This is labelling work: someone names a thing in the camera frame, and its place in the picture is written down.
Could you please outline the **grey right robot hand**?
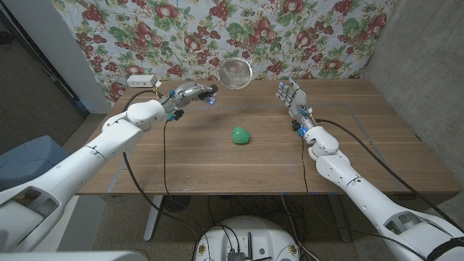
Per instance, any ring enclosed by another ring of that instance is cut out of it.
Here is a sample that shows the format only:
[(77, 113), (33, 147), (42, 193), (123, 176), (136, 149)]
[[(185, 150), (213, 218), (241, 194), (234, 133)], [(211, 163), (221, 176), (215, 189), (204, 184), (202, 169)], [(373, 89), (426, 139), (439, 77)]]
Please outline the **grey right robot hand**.
[(289, 78), (289, 84), (280, 82), (278, 92), (275, 95), (283, 102), (292, 120), (295, 120), (306, 130), (316, 126), (315, 118), (312, 116), (312, 107), (298, 83), (291, 78)]

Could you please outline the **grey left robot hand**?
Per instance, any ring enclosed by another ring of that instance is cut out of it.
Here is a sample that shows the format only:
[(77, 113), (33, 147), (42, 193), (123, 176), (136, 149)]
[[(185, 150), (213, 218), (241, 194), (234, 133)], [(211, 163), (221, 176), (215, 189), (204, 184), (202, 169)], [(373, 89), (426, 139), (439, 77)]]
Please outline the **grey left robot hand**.
[(216, 85), (206, 86), (200, 83), (187, 82), (170, 91), (169, 95), (162, 97), (159, 102), (163, 106), (166, 115), (170, 115), (193, 101), (214, 104), (217, 91), (218, 87)]

